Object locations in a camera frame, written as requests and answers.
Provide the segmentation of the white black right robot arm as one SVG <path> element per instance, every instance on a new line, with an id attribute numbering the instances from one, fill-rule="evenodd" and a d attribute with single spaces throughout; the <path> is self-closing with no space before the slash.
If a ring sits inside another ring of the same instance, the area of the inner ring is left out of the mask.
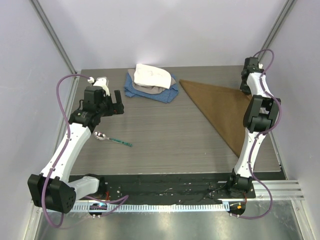
<path id="1" fill-rule="evenodd" d="M 281 100 L 271 94 L 265 71 L 259 66 L 257 57 L 245 59 L 241 80 L 240 90 L 250 94 L 251 100 L 243 117 L 244 143 L 225 186 L 226 193 L 232 198 L 240 198 L 251 191 L 260 146 L 276 125 L 281 105 Z"/>

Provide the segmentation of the brown cloth napkin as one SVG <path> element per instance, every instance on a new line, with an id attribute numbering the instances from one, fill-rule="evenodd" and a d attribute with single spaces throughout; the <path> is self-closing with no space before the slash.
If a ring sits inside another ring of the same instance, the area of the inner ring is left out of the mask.
<path id="1" fill-rule="evenodd" d="M 181 79 L 183 90 L 233 153 L 239 157 L 245 139 L 243 119 L 252 96 L 239 89 Z"/>

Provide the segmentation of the spoon with green handle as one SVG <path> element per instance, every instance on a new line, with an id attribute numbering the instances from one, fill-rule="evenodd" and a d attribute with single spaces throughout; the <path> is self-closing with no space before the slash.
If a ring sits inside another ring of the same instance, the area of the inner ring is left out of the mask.
<path id="1" fill-rule="evenodd" d="M 104 133 L 99 132 L 99 131 L 94 132 L 93 135 L 97 140 L 100 140 L 100 141 L 111 141 L 111 142 L 114 142 L 114 143 L 117 143 L 117 144 L 121 144 L 121 145 L 124 145 L 124 146 L 127 146 L 127 147 L 132 147 L 133 146 L 131 143 L 128 143 L 128 142 L 125 142 L 125 141 L 122 141 L 122 140 L 119 140 L 119 139 L 116 139 L 116 138 L 107 137 Z"/>

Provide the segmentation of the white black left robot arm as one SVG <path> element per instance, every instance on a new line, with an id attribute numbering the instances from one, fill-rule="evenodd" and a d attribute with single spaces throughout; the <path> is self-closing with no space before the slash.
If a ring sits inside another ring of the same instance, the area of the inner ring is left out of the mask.
<path id="1" fill-rule="evenodd" d="M 36 207 L 67 214 L 75 202 L 88 195 L 100 200 L 107 192 L 104 177 L 86 174 L 69 181 L 73 165 L 84 144 L 94 133 L 102 117 L 122 115 L 124 105 L 121 92 L 114 91 L 115 102 L 101 86 L 88 86 L 84 90 L 82 105 L 68 120 L 68 129 L 59 147 L 40 174 L 31 174 L 27 185 Z"/>

